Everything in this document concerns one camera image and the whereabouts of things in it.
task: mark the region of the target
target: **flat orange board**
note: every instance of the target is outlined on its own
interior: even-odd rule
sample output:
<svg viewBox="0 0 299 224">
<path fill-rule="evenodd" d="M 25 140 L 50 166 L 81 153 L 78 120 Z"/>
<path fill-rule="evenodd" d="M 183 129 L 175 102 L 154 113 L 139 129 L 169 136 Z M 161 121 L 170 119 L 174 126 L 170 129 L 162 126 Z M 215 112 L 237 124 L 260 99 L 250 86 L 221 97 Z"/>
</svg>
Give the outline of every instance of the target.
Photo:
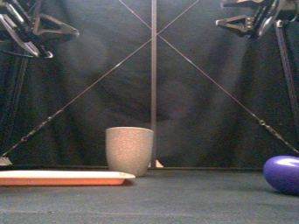
<svg viewBox="0 0 299 224">
<path fill-rule="evenodd" d="M 113 186 L 135 177 L 117 171 L 0 171 L 0 186 Z"/>
</svg>

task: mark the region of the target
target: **black curtain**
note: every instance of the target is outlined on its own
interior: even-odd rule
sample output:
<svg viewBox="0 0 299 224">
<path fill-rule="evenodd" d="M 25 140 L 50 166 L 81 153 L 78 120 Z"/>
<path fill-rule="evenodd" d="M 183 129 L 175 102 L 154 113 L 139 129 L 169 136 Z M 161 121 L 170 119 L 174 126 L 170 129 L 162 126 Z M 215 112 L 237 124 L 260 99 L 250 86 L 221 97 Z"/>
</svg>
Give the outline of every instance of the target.
<svg viewBox="0 0 299 224">
<path fill-rule="evenodd" d="M 151 7 L 146 0 L 43 1 L 42 12 L 81 36 L 53 47 L 54 59 L 29 61 L 7 145 L 65 110 L 10 154 L 15 164 L 107 165 L 106 129 L 151 128 Z M 218 19 L 253 13 L 221 1 L 158 0 L 157 9 L 162 164 L 257 168 L 294 155 L 253 116 L 297 144 L 276 30 L 248 39 L 221 29 Z"/>
</svg>

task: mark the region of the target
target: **dark floor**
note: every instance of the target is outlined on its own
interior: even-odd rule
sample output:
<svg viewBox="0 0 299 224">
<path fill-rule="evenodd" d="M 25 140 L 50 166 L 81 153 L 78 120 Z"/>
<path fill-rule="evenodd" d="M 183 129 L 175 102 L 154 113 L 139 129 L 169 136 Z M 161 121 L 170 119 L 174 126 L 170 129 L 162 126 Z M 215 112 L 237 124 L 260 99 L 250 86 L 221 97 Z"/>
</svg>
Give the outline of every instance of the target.
<svg viewBox="0 0 299 224">
<path fill-rule="evenodd" d="M 299 223 L 262 172 L 150 171 L 121 186 L 0 187 L 0 223 Z"/>
</svg>

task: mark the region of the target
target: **exercise ball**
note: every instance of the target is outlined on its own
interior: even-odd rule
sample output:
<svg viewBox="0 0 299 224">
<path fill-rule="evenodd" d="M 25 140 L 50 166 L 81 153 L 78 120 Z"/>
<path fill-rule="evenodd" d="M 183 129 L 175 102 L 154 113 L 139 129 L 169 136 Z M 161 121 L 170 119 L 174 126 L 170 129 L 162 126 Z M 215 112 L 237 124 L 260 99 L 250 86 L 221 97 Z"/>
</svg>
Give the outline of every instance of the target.
<svg viewBox="0 0 299 224">
<path fill-rule="evenodd" d="M 299 195 L 299 157 L 272 157 L 264 172 L 268 183 L 280 192 Z"/>
</svg>

